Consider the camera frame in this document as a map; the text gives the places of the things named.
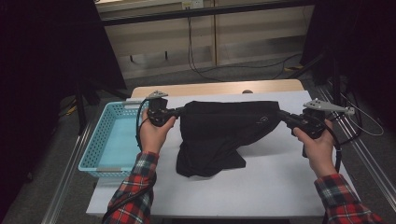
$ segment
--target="blue basket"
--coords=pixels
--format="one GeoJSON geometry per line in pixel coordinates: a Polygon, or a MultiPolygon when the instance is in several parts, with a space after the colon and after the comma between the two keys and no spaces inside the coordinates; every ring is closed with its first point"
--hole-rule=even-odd
{"type": "Polygon", "coordinates": [[[137,102],[106,105],[78,165],[80,171],[95,177],[131,173],[140,152],[135,139],[138,107],[137,102]]]}

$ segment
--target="black cloth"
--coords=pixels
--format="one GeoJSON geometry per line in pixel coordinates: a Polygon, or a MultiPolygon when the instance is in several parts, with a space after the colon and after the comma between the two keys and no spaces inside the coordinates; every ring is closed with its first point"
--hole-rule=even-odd
{"type": "Polygon", "coordinates": [[[245,167],[236,150],[260,140],[280,122],[276,117],[278,102],[193,101],[185,109],[180,116],[183,142],[177,155],[177,173],[188,177],[245,167]]]}

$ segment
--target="power outlet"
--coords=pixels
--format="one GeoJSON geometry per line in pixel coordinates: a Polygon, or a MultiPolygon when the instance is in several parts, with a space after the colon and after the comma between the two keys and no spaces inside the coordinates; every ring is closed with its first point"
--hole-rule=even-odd
{"type": "Polygon", "coordinates": [[[191,2],[192,2],[192,8],[203,8],[204,7],[204,0],[191,1],[191,2]]]}
{"type": "Polygon", "coordinates": [[[181,2],[181,8],[183,10],[186,9],[194,9],[194,8],[203,8],[204,7],[204,0],[201,1],[183,1],[181,2]]]}
{"type": "Polygon", "coordinates": [[[183,10],[193,9],[192,1],[183,1],[183,2],[181,2],[181,9],[183,9],[183,10]]]}

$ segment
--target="table surface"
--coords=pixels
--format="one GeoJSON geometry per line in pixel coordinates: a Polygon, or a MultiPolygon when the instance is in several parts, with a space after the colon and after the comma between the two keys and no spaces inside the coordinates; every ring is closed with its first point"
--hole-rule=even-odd
{"type": "Polygon", "coordinates": [[[239,94],[250,90],[254,93],[275,91],[303,91],[304,87],[298,79],[220,82],[204,84],[186,84],[169,86],[138,87],[132,92],[132,97],[146,97],[154,91],[163,91],[170,96],[239,94]]]}
{"type": "MultiPolygon", "coordinates": [[[[183,106],[191,100],[270,100],[279,101],[281,109],[296,114],[301,113],[303,103],[310,100],[308,92],[303,91],[298,80],[194,84],[166,88],[169,87],[137,88],[132,96],[137,98],[156,90],[168,91],[171,95],[168,97],[168,107],[183,106]],[[241,90],[246,89],[256,94],[240,94],[241,90]]],[[[315,174],[310,170],[307,160],[301,156],[302,144],[291,136],[290,129],[283,122],[262,140],[238,148],[238,152],[247,161],[246,168],[222,171],[210,178],[187,178],[175,172],[177,149],[182,141],[178,122],[177,120],[163,145],[157,167],[158,180],[154,186],[156,196],[152,215],[260,218],[322,216],[323,207],[313,185],[315,174]]],[[[348,178],[344,166],[341,167],[341,173],[348,178]]],[[[122,178],[100,178],[87,213],[101,216],[106,211],[106,202],[121,180],[122,178]]]]}

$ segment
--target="hand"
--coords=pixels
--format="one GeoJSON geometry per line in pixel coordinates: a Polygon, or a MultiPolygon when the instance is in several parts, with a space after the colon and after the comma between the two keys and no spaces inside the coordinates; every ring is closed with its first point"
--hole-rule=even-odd
{"type": "Polygon", "coordinates": [[[143,124],[140,128],[140,142],[143,151],[160,153],[161,147],[166,140],[166,135],[174,126],[175,117],[170,118],[162,127],[154,126],[149,121],[148,110],[143,111],[143,124]]]}
{"type": "MultiPolygon", "coordinates": [[[[332,123],[328,120],[325,120],[325,122],[332,129],[332,123]]],[[[293,132],[298,140],[304,143],[309,164],[318,178],[337,173],[332,163],[332,148],[334,143],[329,131],[325,130],[318,139],[310,138],[299,128],[294,128],[293,132]]]]}

